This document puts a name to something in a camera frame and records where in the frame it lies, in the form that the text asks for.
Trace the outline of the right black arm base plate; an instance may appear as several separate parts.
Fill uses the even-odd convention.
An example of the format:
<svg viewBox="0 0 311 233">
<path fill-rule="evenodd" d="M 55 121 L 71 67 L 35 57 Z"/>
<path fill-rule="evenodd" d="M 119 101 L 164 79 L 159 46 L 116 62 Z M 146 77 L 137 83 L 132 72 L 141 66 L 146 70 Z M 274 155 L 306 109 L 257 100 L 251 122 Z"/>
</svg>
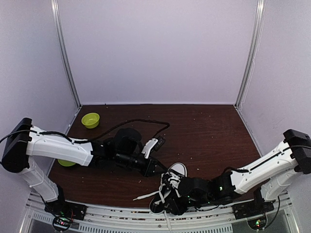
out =
<svg viewBox="0 0 311 233">
<path fill-rule="evenodd" d="M 254 202 L 245 202 L 232 206 L 235 219 L 248 218 L 262 215 L 266 212 L 273 211 L 274 205 L 270 202 L 264 204 L 255 204 Z"/>
</svg>

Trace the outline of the black white canvas sneaker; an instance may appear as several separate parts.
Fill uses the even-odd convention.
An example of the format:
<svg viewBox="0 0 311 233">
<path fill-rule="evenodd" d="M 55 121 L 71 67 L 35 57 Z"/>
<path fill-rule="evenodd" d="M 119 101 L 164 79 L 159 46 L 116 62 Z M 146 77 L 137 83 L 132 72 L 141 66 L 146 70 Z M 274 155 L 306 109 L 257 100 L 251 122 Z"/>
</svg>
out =
<svg viewBox="0 0 311 233">
<path fill-rule="evenodd" d="M 183 163 L 175 163 L 171 165 L 165 173 L 161 174 L 160 186 L 157 191 L 139 196 L 135 200 L 145 199 L 154 196 L 149 204 L 149 209 L 153 214 L 163 214 L 166 220 L 167 228 L 172 233 L 172 226 L 167 213 L 167 205 L 169 204 L 169 195 L 181 197 L 177 188 L 182 178 L 187 177 L 187 168 Z"/>
</svg>

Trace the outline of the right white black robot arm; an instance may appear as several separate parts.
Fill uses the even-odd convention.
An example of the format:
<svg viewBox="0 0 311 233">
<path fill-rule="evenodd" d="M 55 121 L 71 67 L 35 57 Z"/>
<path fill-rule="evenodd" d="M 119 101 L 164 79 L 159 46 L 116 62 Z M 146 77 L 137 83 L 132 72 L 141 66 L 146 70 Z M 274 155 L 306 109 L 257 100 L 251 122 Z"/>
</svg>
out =
<svg viewBox="0 0 311 233">
<path fill-rule="evenodd" d="M 184 164 L 173 164 L 162 177 L 166 187 L 163 209 L 182 215 L 191 207 L 227 205 L 269 180 L 259 190 L 260 195 L 249 203 L 249 210 L 260 214 L 269 201 L 290 185 L 291 179 L 311 172 L 310 136 L 296 130 L 287 130 L 283 135 L 284 140 L 265 156 L 242 168 L 227 167 L 212 180 L 190 178 Z"/>
</svg>

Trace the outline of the round led controller board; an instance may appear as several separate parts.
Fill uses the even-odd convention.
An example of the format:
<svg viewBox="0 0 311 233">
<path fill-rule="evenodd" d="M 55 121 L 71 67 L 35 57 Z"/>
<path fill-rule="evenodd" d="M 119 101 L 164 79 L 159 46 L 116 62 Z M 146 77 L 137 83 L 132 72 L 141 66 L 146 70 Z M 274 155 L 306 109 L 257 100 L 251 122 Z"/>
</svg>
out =
<svg viewBox="0 0 311 233">
<path fill-rule="evenodd" d="M 53 228 L 59 232 L 67 231 L 71 227 L 71 225 L 72 221 L 64 217 L 56 216 L 52 220 Z"/>
<path fill-rule="evenodd" d="M 267 218 L 262 216 L 262 217 L 248 219 L 247 224 L 250 229 L 255 230 L 255 231 L 260 231 L 266 227 Z"/>
</svg>

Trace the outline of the left round led controller board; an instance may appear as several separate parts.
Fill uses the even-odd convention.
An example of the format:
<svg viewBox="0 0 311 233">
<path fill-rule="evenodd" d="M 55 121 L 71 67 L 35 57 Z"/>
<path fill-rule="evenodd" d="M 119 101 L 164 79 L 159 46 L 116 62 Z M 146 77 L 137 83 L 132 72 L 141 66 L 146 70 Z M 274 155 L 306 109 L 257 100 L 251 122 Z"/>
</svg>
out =
<svg viewBox="0 0 311 233">
<path fill-rule="evenodd" d="M 59 232 L 67 231 L 71 227 L 71 225 L 72 221 L 64 217 L 56 216 L 52 220 L 53 228 Z"/>
</svg>

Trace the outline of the green plastic bowl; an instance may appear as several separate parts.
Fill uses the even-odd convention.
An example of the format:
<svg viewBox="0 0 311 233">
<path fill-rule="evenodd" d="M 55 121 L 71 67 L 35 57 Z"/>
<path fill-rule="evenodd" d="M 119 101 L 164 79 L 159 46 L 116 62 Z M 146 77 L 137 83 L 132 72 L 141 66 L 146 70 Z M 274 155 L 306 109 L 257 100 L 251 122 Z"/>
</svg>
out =
<svg viewBox="0 0 311 233">
<path fill-rule="evenodd" d="M 88 113 L 82 117 L 81 123 L 87 129 L 94 129 L 100 123 L 100 115 L 98 113 Z"/>
</svg>

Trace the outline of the right round led controller board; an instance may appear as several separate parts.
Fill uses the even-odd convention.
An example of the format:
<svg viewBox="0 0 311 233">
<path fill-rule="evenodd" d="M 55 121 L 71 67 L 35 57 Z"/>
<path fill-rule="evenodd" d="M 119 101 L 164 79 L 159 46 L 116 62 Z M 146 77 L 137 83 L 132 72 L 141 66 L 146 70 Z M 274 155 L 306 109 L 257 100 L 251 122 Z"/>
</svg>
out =
<svg viewBox="0 0 311 233">
<path fill-rule="evenodd" d="M 247 224 L 250 229 L 255 230 L 255 231 L 260 231 L 266 227 L 267 218 L 262 216 L 262 217 L 248 219 Z"/>
</svg>

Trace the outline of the aluminium front rail frame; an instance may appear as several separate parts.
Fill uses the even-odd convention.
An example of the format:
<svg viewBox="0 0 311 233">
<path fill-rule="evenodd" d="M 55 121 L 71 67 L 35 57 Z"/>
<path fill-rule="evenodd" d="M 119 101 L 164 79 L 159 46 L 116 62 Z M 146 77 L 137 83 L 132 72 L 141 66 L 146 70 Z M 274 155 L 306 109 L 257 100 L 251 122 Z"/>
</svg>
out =
<svg viewBox="0 0 311 233">
<path fill-rule="evenodd" d="M 125 208 L 83 204 L 84 220 L 74 220 L 65 233 L 170 233 L 164 214 L 152 214 L 146 208 Z M 274 203 L 275 210 L 266 213 L 268 224 L 263 231 L 248 226 L 263 215 L 237 219 L 232 206 L 246 204 L 236 202 L 227 206 L 207 207 L 201 211 L 190 209 L 182 216 L 167 214 L 173 233 L 302 233 L 291 199 L 287 192 Z M 44 211 L 44 204 L 36 192 L 31 192 L 23 212 L 18 233 L 58 233 L 52 226 L 53 215 Z"/>
</svg>

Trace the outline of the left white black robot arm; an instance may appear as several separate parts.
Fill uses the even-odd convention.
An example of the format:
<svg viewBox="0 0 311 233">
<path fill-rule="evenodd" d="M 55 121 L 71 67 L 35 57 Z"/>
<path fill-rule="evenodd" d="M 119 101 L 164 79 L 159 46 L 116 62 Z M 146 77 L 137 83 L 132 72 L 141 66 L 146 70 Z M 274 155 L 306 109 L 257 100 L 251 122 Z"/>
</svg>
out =
<svg viewBox="0 0 311 233">
<path fill-rule="evenodd" d="M 112 161 L 120 167 L 137 170 L 144 177 L 167 170 L 151 156 L 165 143 L 163 137 L 155 136 L 142 144 L 142 136 L 137 130 L 119 126 L 116 129 L 114 137 L 103 141 L 99 136 L 75 139 L 60 132 L 44 131 L 32 125 L 30 118 L 24 118 L 3 138 L 6 144 L 0 163 L 5 170 L 21 175 L 45 203 L 50 203 L 54 211 L 64 216 L 70 211 L 70 205 L 64 201 L 62 188 L 47 178 L 32 157 L 49 157 L 95 168 L 102 168 Z"/>
</svg>

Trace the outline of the aluminium frame post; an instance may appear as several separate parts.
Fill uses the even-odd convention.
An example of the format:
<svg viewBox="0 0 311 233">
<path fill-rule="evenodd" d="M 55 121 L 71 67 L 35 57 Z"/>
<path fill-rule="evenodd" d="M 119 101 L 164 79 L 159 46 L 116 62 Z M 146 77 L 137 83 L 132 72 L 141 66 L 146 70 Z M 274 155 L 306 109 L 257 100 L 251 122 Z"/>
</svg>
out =
<svg viewBox="0 0 311 233">
<path fill-rule="evenodd" d="M 246 66 L 243 73 L 242 83 L 235 103 L 236 109 L 241 109 L 242 107 L 243 98 L 246 95 L 248 83 L 252 75 L 252 69 L 255 63 L 255 56 L 257 53 L 259 40 L 262 32 L 264 9 L 265 9 L 265 0 L 258 0 L 249 53 L 246 60 Z"/>
<path fill-rule="evenodd" d="M 78 92 L 76 89 L 76 85 L 74 83 L 72 71 L 71 71 L 70 64 L 69 64 L 69 57 L 68 57 L 68 53 L 66 50 L 65 39 L 64 39 L 63 30 L 62 30 L 58 1 L 51 0 L 51 7 L 52 7 L 52 15 L 53 15 L 53 19 L 54 19 L 54 23 L 56 27 L 56 32 L 57 32 L 58 42 L 59 42 L 60 52 L 61 52 L 61 58 L 63 61 L 66 78 L 69 83 L 69 88 L 72 93 L 75 105 L 79 109 L 81 108 L 82 105 L 81 105 L 81 102 L 78 96 Z"/>
</svg>

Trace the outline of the right aluminium frame post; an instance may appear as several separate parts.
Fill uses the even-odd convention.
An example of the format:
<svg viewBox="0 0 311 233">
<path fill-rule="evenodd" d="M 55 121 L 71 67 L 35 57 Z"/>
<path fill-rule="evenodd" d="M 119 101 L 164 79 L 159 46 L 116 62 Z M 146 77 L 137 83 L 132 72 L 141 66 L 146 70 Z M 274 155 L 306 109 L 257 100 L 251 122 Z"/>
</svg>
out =
<svg viewBox="0 0 311 233">
<path fill-rule="evenodd" d="M 262 32 L 264 9 L 265 9 L 265 0 L 258 0 L 249 53 L 246 60 L 246 66 L 243 73 L 242 83 L 235 103 L 236 109 L 241 109 L 242 107 L 243 98 L 246 95 L 248 83 L 252 75 L 252 69 L 255 63 L 255 56 L 257 53 L 259 40 Z"/>
</svg>

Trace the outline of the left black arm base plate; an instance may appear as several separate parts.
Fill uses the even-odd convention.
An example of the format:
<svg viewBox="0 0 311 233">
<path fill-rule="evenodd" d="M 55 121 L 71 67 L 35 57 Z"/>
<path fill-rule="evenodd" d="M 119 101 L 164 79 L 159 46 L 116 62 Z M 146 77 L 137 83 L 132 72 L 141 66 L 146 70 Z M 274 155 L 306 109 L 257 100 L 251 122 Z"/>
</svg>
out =
<svg viewBox="0 0 311 233">
<path fill-rule="evenodd" d="M 64 204 L 47 202 L 44 210 L 53 216 L 65 217 L 70 220 L 84 220 L 87 206 L 73 202 L 65 202 Z"/>
</svg>

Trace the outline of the left aluminium frame post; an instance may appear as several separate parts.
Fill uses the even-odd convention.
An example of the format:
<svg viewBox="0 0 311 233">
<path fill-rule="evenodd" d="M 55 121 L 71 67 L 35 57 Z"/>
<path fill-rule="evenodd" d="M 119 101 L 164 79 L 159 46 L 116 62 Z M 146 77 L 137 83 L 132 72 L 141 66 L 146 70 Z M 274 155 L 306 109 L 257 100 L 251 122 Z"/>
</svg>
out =
<svg viewBox="0 0 311 233">
<path fill-rule="evenodd" d="M 76 85 L 74 83 L 72 71 L 71 71 L 70 64 L 69 64 L 69 57 L 68 57 L 68 53 L 66 50 L 65 39 L 64 39 L 63 30 L 62 30 L 58 1 L 51 0 L 51 7 L 52 7 L 52 15 L 53 15 L 53 19 L 54 19 L 54 23 L 56 27 L 56 32 L 57 32 L 58 42 L 59 42 L 60 52 L 61 52 L 61 58 L 63 61 L 66 78 L 69 83 L 69 88 L 72 93 L 75 105 L 79 109 L 81 108 L 82 105 L 81 105 L 81 102 L 78 96 L 78 92 L 76 89 Z"/>
</svg>

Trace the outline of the green plastic plate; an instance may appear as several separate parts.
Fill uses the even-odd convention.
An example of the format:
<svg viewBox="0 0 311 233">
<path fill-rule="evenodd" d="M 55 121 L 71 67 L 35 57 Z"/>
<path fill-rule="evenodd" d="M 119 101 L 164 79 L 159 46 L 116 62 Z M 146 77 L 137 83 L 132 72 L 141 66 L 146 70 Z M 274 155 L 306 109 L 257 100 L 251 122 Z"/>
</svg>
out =
<svg viewBox="0 0 311 233">
<path fill-rule="evenodd" d="M 70 161 L 66 161 L 66 160 L 58 159 L 57 161 L 58 161 L 58 163 L 59 163 L 61 166 L 64 166 L 64 167 L 71 167 L 71 166 L 76 165 L 75 162 L 70 162 Z"/>
</svg>

